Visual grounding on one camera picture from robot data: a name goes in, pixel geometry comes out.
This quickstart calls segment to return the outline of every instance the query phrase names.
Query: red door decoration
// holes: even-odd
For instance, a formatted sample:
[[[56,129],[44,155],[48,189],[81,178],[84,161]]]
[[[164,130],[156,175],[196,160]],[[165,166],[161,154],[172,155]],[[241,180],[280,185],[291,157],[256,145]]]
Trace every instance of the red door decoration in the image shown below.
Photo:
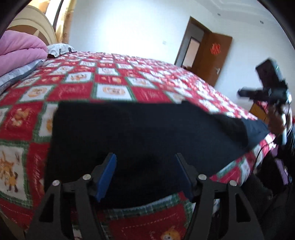
[[[221,53],[221,50],[220,50],[220,44],[219,43],[214,43],[212,44],[212,47],[211,47],[211,53],[213,55],[218,55]]]

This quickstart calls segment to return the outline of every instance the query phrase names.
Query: door frame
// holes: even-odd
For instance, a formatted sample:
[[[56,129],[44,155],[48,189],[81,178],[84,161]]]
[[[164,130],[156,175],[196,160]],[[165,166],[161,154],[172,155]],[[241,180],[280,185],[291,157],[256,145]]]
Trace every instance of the door frame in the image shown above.
[[[189,22],[188,22],[188,24],[187,24],[187,26],[186,26],[186,30],[185,30],[185,32],[184,32],[184,35],[183,35],[183,38],[182,38],[182,41],[181,41],[181,44],[180,44],[180,47],[179,47],[179,50],[178,50],[178,53],[177,53],[177,56],[176,56],[175,62],[174,62],[174,65],[176,65],[176,63],[177,63],[177,61],[178,61],[179,54],[180,54],[180,52],[181,52],[181,48],[182,48],[183,45],[184,45],[184,39],[185,39],[185,36],[188,34],[188,27],[189,27],[190,24],[193,24],[193,25],[197,26],[198,28],[200,28],[200,29],[202,29],[202,30],[204,31],[204,36],[203,36],[202,41],[200,42],[200,46],[199,46],[199,49],[198,49],[198,52],[197,52],[196,58],[195,58],[195,60],[194,60],[194,63],[195,63],[195,62],[197,63],[196,59],[197,59],[197,56],[198,56],[198,55],[199,55],[199,56],[202,56],[202,54],[199,54],[199,51],[201,51],[200,53],[202,53],[202,51],[203,51],[203,49],[204,49],[204,48],[202,48],[202,42],[204,42],[204,40],[206,41],[206,39],[208,38],[209,34],[212,33],[212,31],[211,31],[210,29],[208,29],[208,28],[205,27],[203,24],[201,24],[201,23],[198,22],[196,19],[194,19],[192,16],[190,16],[190,18],[189,18]]]

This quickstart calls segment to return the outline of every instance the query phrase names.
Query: doorway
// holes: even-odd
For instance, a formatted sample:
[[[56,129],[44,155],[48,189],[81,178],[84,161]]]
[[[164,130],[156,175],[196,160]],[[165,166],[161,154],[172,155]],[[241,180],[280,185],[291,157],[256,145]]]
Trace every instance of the doorway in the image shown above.
[[[213,33],[190,17],[174,64],[191,71],[214,87],[231,43],[231,36]]]

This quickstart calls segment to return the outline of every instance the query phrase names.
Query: red checkered bedspread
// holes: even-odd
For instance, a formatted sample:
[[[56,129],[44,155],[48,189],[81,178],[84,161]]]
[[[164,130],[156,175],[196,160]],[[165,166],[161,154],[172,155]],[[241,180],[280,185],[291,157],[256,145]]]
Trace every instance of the red checkered bedspread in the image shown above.
[[[172,64],[92,52],[49,59],[0,96],[0,209],[23,228],[29,226],[33,211],[44,195],[43,174],[52,118],[60,100],[141,103],[188,100],[211,113],[255,119],[196,75]],[[273,136],[268,135],[253,151],[211,178],[224,183],[231,179],[243,183],[260,148],[272,140]],[[269,147],[262,150],[258,163],[268,151]],[[192,204],[181,194],[175,194],[147,206],[107,210],[100,217],[106,224],[106,234],[115,239],[140,233],[147,224],[149,227],[141,239],[163,239],[165,231],[182,236],[191,212]]]

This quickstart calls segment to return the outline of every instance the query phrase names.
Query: door handle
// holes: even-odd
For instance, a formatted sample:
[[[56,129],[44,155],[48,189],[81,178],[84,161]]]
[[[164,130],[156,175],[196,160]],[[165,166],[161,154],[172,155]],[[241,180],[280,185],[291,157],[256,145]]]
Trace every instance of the door handle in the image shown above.
[[[215,68],[216,69],[216,74],[219,75],[220,73],[220,68]]]

